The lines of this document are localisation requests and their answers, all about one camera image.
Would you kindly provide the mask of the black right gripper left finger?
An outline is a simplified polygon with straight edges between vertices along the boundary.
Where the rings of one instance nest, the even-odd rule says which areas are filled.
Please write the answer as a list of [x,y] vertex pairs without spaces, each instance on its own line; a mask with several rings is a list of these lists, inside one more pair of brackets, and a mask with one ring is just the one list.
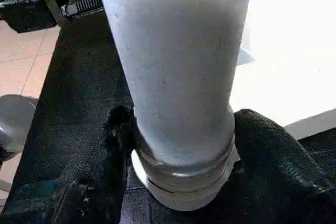
[[50,182],[24,185],[1,223],[119,223],[135,148],[134,110],[116,106],[101,133]]

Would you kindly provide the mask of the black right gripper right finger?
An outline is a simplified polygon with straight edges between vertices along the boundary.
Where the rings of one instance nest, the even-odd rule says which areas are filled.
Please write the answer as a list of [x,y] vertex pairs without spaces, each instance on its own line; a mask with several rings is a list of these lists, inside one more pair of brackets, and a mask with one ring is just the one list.
[[283,127],[242,109],[235,136],[243,173],[219,223],[335,223],[335,183]]

